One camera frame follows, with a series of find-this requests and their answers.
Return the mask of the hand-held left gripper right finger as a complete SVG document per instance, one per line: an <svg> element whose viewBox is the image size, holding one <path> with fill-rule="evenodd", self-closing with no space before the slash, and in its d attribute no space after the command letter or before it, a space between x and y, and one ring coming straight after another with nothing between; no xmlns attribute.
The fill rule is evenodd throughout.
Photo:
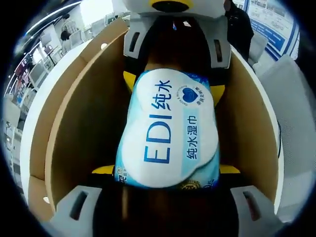
<svg viewBox="0 0 316 237"><path fill-rule="evenodd" d="M225 230L232 230L234 236L274 237L284 227L274 212L271 200L257 187L247 183L234 166L220 165L219 184L227 198L223 211Z"/></svg>

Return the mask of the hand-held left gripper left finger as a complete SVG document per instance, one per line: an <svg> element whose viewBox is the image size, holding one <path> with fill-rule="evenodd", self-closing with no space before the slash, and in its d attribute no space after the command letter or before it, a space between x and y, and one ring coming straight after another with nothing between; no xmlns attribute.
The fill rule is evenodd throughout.
<svg viewBox="0 0 316 237"><path fill-rule="evenodd" d="M63 237L111 237L127 218L128 173L103 166L64 196L50 220Z"/></svg>

